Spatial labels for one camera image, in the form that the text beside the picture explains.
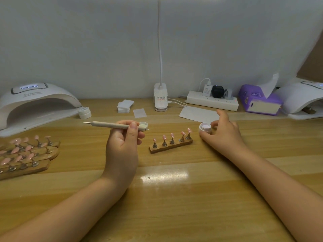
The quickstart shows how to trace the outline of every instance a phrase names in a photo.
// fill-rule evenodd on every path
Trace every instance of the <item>stack of white pads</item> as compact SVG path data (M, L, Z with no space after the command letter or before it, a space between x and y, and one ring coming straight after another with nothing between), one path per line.
M133 105L135 101L131 100L123 100L122 102L118 103L118 113L129 113L130 112L130 106Z

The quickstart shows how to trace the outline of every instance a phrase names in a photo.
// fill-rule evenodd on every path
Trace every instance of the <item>dotting tool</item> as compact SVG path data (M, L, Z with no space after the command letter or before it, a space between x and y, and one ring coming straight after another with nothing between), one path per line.
M85 124L91 124L92 126L100 126L100 127L109 127L109 128L117 128L117 129L128 129L129 125L123 124L116 124L116 123L107 123L107 122L100 122L100 121L92 121L92 122L83 122ZM143 132L146 129L144 127L138 127L138 131Z

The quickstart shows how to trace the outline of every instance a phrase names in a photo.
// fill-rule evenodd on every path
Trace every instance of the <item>person's left hand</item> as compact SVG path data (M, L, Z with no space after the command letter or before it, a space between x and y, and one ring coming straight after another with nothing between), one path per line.
M106 146L106 164L102 174L117 186L126 190L132 182L137 166L137 145L141 144L140 138L144 138L143 132L138 132L139 122L124 120L118 124L129 125L128 129L112 128Z

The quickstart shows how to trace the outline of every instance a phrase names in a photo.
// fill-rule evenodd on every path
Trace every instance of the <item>white power strip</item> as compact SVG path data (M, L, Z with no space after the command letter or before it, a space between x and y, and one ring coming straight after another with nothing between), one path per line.
M237 111L238 110L238 100L237 98L233 98L232 100L227 100L224 98L214 98L214 97L205 97L202 96L202 93L190 91L187 95L187 99L185 101L188 104L193 105L202 105L217 109L226 109Z

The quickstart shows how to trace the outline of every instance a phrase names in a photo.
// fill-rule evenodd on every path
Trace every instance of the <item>gray wall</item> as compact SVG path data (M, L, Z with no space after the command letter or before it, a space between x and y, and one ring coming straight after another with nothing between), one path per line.
M322 0L162 0L169 96L295 77L323 28ZM0 94L49 82L78 98L150 97L157 0L1 0Z

